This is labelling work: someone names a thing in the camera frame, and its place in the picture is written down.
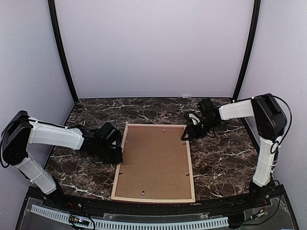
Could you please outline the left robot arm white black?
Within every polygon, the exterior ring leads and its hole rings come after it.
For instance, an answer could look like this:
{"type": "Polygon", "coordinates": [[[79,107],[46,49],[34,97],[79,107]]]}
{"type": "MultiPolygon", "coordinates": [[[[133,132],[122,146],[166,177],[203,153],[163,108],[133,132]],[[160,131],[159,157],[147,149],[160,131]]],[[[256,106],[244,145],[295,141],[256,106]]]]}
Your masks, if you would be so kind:
{"type": "Polygon", "coordinates": [[[122,134],[110,122],[100,128],[63,126],[38,120],[21,110],[4,128],[0,138],[2,166],[16,167],[31,183],[48,195],[50,203],[63,209],[68,199],[59,183],[30,153],[31,145],[48,145],[83,151],[101,163],[123,161],[122,134]]]}

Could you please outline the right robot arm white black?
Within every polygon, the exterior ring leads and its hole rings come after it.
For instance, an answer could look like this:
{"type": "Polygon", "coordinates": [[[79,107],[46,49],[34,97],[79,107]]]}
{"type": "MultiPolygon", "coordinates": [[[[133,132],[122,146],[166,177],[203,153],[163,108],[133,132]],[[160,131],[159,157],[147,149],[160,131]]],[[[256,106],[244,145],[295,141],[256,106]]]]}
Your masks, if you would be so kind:
{"type": "Polygon", "coordinates": [[[203,138],[222,121],[253,117],[260,137],[260,151],[252,186],[264,187],[272,178],[278,161],[278,149],[287,135],[292,117],[287,118],[278,104],[280,97],[271,93],[239,100],[237,102],[214,106],[209,98],[198,103],[201,116],[194,112],[184,115],[188,124],[181,139],[193,141],[203,138]]]}

